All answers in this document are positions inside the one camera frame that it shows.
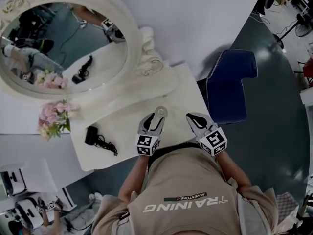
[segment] navy blue cushioned chair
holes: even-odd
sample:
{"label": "navy blue cushioned chair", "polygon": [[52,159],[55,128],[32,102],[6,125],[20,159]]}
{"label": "navy blue cushioned chair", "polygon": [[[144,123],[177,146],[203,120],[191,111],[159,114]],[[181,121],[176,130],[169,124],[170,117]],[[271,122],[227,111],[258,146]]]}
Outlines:
{"label": "navy blue cushioned chair", "polygon": [[242,79],[257,76],[252,51],[228,49],[221,53],[206,80],[208,109],[214,122],[228,124],[246,119]]}

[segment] black strap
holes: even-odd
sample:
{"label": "black strap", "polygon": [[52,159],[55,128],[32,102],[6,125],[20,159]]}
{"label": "black strap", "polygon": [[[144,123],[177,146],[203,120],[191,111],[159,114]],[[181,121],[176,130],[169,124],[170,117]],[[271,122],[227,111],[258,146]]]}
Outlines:
{"label": "black strap", "polygon": [[5,48],[5,47],[2,48],[2,54],[3,54],[5,57],[8,57],[7,55],[4,54],[4,48]]}
{"label": "black strap", "polygon": [[158,158],[162,157],[163,155],[170,153],[172,151],[176,151],[176,150],[180,150],[180,149],[184,149],[184,148],[200,148],[200,146],[197,143],[180,143],[177,145],[173,145],[173,146],[169,146],[169,147],[165,147],[159,150],[156,150],[153,155],[149,158],[148,161],[148,171],[150,170],[150,167],[152,165],[152,163],[157,160]]}
{"label": "black strap", "polygon": [[130,215],[129,212],[126,213],[126,214],[124,214],[124,215],[121,215],[120,218],[119,218],[119,220],[123,220],[123,219],[129,217],[129,215]]}

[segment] beige t-shirt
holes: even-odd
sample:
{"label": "beige t-shirt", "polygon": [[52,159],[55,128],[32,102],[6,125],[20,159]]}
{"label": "beige t-shirt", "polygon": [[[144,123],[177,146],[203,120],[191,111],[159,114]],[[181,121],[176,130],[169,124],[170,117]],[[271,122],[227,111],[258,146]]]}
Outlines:
{"label": "beige t-shirt", "polygon": [[[259,187],[242,192],[256,200],[271,229],[278,210],[273,195]],[[186,148],[168,153],[151,166],[146,189],[129,205],[105,198],[93,225],[93,235],[110,235],[112,224],[129,212],[136,235],[172,235],[200,231],[209,235],[240,235],[236,189],[225,182],[212,157]]]}

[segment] artificial flower bouquet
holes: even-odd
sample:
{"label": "artificial flower bouquet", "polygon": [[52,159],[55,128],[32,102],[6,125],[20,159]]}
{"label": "artificial flower bouquet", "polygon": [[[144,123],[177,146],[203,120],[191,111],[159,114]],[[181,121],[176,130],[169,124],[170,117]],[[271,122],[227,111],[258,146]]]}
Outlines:
{"label": "artificial flower bouquet", "polygon": [[38,74],[36,84],[45,88],[64,89],[68,84],[68,79],[54,71],[45,70]]}
{"label": "artificial flower bouquet", "polygon": [[70,131],[68,114],[74,111],[73,105],[66,100],[46,104],[38,120],[38,132],[49,141],[52,137],[60,137],[67,129]]}

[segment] black device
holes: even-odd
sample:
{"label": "black device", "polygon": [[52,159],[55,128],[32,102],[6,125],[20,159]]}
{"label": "black device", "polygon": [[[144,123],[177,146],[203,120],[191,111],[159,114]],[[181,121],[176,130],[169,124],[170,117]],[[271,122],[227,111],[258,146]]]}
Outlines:
{"label": "black device", "polygon": [[94,126],[89,126],[87,129],[87,134],[85,138],[85,143],[88,145],[94,145],[99,148],[103,148],[106,150],[109,150],[114,153],[115,156],[117,156],[117,150],[115,148],[115,145],[112,143],[106,143],[104,136],[98,134],[98,128]]}
{"label": "black device", "polygon": [[86,77],[88,77],[88,75],[89,75],[89,72],[87,69],[91,65],[92,60],[93,60],[93,57],[92,57],[92,55],[90,55],[89,60],[85,64],[83,64],[82,67],[78,70],[78,74],[75,74],[72,77],[73,83],[79,84],[79,83],[85,81]]}

